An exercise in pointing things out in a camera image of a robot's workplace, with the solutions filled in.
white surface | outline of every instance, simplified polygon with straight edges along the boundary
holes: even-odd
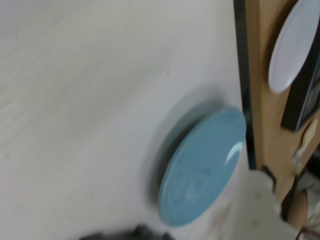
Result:
[[[226,222],[222,240],[294,240],[299,231],[280,217],[281,205],[272,192],[273,182],[262,171],[248,172]]]
[[[55,1],[14,31],[0,41],[1,239],[70,240],[138,223],[177,239],[213,229],[245,152],[187,227],[164,226],[148,188],[186,112],[211,99],[241,108],[232,0]]]
[[[276,40],[269,67],[269,87],[284,91],[295,80],[314,40],[320,16],[319,0],[299,0]]]

wooden panel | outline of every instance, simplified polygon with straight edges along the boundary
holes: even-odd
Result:
[[[268,69],[280,30],[296,0],[246,0],[250,94],[257,167],[267,166],[276,177],[276,194],[282,200],[293,183],[292,157],[310,121],[297,133],[281,128],[290,89],[274,94],[268,86]],[[320,127],[302,156],[303,165],[320,142]]]

dark object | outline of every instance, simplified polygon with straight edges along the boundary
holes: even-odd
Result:
[[[113,236],[96,233],[80,240],[174,240],[168,233],[163,235],[152,232],[147,226],[139,225],[132,234],[118,234]]]
[[[320,179],[320,149],[317,148],[309,159],[306,168],[308,172]]]
[[[308,56],[291,84],[282,117],[281,126],[294,132],[298,131],[320,107],[319,25]]]
[[[288,213],[289,213],[289,209],[291,207],[292,201],[294,199],[296,190],[297,190],[297,186],[298,186],[298,182],[299,182],[299,176],[296,175],[294,177],[294,182],[292,185],[291,190],[289,191],[289,193],[287,194],[287,196],[285,197],[285,199],[282,202],[282,218],[284,221],[288,221]]]

